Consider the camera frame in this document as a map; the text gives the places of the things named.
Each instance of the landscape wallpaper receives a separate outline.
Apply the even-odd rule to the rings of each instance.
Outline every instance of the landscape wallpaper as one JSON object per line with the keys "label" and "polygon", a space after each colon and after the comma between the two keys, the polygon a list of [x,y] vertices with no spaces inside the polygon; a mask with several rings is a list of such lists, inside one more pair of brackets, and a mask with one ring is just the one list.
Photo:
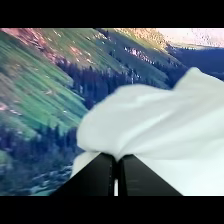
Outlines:
{"label": "landscape wallpaper", "polygon": [[69,180],[82,117],[118,87],[172,89],[190,67],[224,80],[224,29],[0,28],[0,195]]}

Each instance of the white fabric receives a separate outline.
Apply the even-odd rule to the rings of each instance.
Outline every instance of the white fabric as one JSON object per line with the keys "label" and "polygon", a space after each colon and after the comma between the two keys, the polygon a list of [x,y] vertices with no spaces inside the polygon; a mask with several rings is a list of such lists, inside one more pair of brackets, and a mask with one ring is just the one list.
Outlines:
{"label": "white fabric", "polygon": [[173,90],[119,88],[84,117],[78,146],[135,154],[183,195],[224,195],[223,116],[224,83],[191,68]]}

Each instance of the black object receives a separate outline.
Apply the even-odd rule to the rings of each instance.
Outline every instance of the black object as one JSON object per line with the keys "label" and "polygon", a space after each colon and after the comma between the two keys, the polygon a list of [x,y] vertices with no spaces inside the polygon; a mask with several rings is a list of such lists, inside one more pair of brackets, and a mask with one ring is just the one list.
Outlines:
{"label": "black object", "polygon": [[51,196],[113,196],[118,179],[118,196],[181,196],[134,155],[119,163],[100,154]]}

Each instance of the white cloth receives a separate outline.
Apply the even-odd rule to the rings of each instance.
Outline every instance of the white cloth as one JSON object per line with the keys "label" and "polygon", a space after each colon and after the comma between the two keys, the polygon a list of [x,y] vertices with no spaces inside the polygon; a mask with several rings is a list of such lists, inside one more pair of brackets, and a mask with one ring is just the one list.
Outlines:
{"label": "white cloth", "polygon": [[191,68],[173,90],[119,88],[83,118],[78,146],[134,154],[183,195],[224,195],[223,116],[224,83]]}

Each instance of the black bar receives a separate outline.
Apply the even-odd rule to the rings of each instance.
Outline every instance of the black bar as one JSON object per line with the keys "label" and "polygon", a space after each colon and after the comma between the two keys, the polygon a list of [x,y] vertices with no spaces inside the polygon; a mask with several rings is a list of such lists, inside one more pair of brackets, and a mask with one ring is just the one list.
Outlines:
{"label": "black bar", "polygon": [[119,162],[118,196],[182,196],[133,155]]}
{"label": "black bar", "polygon": [[114,196],[115,160],[98,155],[50,196]]}

